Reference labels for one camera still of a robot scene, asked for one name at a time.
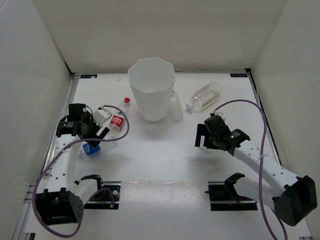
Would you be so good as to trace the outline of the blue label crushed bottle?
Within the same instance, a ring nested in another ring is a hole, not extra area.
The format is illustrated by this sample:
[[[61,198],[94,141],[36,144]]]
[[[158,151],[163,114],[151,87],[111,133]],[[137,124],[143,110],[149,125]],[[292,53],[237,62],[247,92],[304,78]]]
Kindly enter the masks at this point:
[[[117,141],[111,142],[100,142],[96,147],[92,147],[89,143],[84,143],[81,145],[77,156],[79,159],[84,158],[95,158],[96,156],[100,156],[105,154],[115,148],[118,147]]]

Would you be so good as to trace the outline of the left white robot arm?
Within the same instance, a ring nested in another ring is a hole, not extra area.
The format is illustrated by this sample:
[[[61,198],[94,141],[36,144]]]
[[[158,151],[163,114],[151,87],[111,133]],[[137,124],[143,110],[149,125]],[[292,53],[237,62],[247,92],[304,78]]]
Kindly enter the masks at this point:
[[[101,149],[99,144],[110,131],[104,124],[111,116],[105,107],[91,112],[84,103],[71,103],[68,115],[59,121],[55,135],[63,147],[74,140],[84,140],[84,152],[87,155],[95,153]],[[47,226],[82,221],[84,203],[74,193],[75,165],[81,145],[78,142],[62,151],[51,167],[43,192],[35,196],[36,210]]]

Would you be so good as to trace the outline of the red label plastic bottle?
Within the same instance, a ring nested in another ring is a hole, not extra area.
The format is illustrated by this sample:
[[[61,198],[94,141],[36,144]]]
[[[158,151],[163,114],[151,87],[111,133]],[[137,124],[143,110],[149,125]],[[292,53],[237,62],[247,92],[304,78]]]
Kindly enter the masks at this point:
[[[108,125],[109,132],[105,136],[105,139],[115,139],[120,134],[126,122],[125,116],[128,117],[130,113],[130,101],[131,100],[128,97],[125,97],[123,102],[118,106],[120,110],[116,110],[115,114],[112,116]]]

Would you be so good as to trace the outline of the large white cap bottle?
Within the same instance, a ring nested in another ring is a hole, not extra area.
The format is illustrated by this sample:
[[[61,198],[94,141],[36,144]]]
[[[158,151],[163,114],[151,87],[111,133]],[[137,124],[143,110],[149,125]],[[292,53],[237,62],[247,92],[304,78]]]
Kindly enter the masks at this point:
[[[218,82],[212,81],[192,95],[186,108],[191,112],[200,112],[216,101],[222,90],[223,88]]]

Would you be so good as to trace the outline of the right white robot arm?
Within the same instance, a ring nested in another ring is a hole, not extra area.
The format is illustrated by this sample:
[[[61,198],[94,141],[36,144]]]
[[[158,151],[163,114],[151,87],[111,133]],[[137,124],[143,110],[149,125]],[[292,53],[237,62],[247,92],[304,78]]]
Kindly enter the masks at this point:
[[[223,184],[218,196],[230,200],[239,197],[263,202],[287,225],[294,227],[317,208],[315,181],[300,177],[263,156],[250,137],[240,129],[230,130],[221,115],[212,113],[196,129],[195,147],[228,152],[256,172],[267,184],[259,190],[258,182],[234,173]]]

